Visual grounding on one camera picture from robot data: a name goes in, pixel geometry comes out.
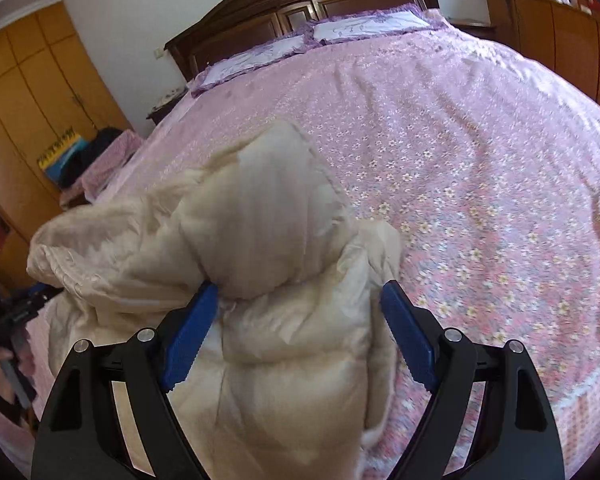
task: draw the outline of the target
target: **person's hand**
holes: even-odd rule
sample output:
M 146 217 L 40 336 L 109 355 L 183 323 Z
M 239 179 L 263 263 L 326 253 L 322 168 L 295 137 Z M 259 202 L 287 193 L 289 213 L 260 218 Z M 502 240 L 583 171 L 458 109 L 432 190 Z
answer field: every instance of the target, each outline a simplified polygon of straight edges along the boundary
M 13 353 L 5 348 L 0 348 L 0 361 L 3 359 L 13 358 Z M 33 361 L 33 353 L 29 343 L 18 352 L 18 358 L 20 359 L 20 365 L 18 368 L 27 377 L 33 377 L 33 373 L 36 371 L 36 365 Z M 15 402 L 15 393 L 11 384 L 5 377 L 2 368 L 0 368 L 0 396 L 8 403 L 13 404 Z

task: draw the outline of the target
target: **white wall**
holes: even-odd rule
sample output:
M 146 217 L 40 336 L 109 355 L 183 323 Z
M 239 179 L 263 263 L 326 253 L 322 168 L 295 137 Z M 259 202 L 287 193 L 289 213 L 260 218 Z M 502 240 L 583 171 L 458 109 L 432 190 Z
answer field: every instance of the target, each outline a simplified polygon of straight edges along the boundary
M 221 0 L 64 0 L 102 79 L 134 128 L 144 136 L 145 117 L 167 91 L 184 83 L 170 56 L 154 50 L 192 25 Z M 439 0 L 453 18 L 489 20 L 485 0 Z

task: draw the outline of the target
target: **pink cloth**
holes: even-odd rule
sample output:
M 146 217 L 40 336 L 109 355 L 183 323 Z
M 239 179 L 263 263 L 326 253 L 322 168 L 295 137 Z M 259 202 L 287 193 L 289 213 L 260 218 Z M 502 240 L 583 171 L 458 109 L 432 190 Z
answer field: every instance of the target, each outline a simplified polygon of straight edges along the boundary
M 95 202 L 110 179 L 126 164 L 129 157 L 142 146 L 143 142 L 144 139 L 132 130 L 122 132 L 74 184 L 61 193 L 60 205 L 67 206 L 71 200 L 82 193 L 89 202 Z
M 0 449 L 26 478 L 31 476 L 34 443 L 29 430 L 13 424 L 0 413 Z
M 414 303 L 474 341 L 525 343 L 573 475 L 600 441 L 600 107 L 455 29 L 326 46 L 183 99 L 98 200 L 280 116 L 313 137 L 360 217 L 403 233 Z M 428 400 L 403 365 L 396 388 L 368 479 L 386 478 Z M 477 410 L 474 399 L 450 469 Z

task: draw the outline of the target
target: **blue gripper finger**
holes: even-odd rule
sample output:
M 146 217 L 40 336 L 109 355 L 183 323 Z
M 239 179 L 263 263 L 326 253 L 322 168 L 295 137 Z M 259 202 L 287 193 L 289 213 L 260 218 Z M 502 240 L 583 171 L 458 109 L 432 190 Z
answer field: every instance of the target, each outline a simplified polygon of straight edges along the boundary
M 191 307 L 180 329 L 167 347 L 164 360 L 164 372 L 160 384 L 165 392 L 187 378 L 198 350 L 205 340 L 206 333 L 216 318 L 218 311 L 218 287 L 210 284 L 195 296 L 187 307 Z
M 385 283 L 380 304 L 384 318 L 394 334 L 413 380 L 424 384 L 428 392 L 435 393 L 440 384 L 434 368 L 436 353 L 414 316 L 416 307 L 411 304 L 395 280 Z M 426 314 L 429 314 L 437 324 L 433 314 L 429 311 L 426 311 Z

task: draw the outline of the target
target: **person's arm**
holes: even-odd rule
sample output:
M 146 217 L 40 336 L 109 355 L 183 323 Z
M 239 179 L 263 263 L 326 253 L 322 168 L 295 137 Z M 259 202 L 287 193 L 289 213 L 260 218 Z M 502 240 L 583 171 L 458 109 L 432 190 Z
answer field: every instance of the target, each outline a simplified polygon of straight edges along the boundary
M 12 356 L 11 352 L 0 348 L 0 360 L 10 359 Z M 31 377 L 35 366 L 28 345 L 18 354 L 18 357 L 20 371 Z M 19 471 L 26 478 L 30 478 L 34 438 L 24 427 L 24 422 L 20 418 L 21 410 L 16 403 L 15 393 L 0 368 L 0 448 Z

